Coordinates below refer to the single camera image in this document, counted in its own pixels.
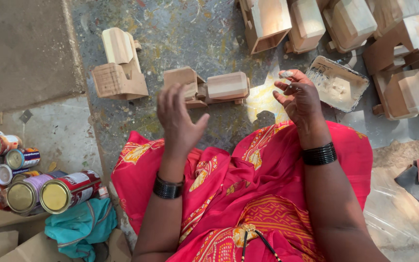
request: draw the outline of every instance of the teal cloth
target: teal cloth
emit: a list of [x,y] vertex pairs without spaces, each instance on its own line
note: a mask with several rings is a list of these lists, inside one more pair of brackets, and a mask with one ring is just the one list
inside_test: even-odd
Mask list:
[[95,260],[93,243],[108,240],[117,226],[111,199],[90,199],[46,219],[45,234],[58,242],[59,252],[71,258]]

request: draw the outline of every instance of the red paint can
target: red paint can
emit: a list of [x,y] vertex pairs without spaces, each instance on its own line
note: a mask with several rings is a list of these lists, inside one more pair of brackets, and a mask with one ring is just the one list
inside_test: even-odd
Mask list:
[[100,175],[95,171],[73,173],[45,182],[40,203],[47,212],[59,214],[90,199],[101,187]]

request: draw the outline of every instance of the hand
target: hand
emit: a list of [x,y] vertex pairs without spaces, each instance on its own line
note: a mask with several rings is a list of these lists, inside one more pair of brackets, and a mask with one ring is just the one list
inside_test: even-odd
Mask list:
[[299,70],[291,69],[290,85],[275,81],[274,85],[284,91],[284,97],[277,91],[272,94],[283,105],[289,118],[295,123],[303,149],[324,146],[331,142],[329,129],[321,111],[318,90],[312,81]]
[[175,83],[158,95],[158,119],[164,128],[164,153],[180,160],[186,159],[201,139],[209,119],[209,114],[204,114],[196,124],[192,122],[185,107],[187,87]]

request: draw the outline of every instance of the woman's right hand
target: woman's right hand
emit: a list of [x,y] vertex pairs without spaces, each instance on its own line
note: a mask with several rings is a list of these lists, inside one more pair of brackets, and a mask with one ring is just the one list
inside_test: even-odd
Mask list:
[[321,111],[318,90],[304,73],[297,69],[288,70],[290,85],[275,81],[274,85],[284,91],[273,96],[282,104],[289,118],[295,123],[303,149],[327,145],[331,142],[329,129]]

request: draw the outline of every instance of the woman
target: woman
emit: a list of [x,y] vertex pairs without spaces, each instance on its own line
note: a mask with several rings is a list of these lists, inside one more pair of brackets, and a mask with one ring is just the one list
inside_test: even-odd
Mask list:
[[291,121],[247,136],[232,156],[194,148],[209,115],[190,120],[183,86],[160,92],[164,140],[131,132],[111,175],[139,233],[133,261],[388,261],[362,213],[367,137],[326,122],[314,84],[287,73],[291,85],[274,84],[288,97],[273,95]]

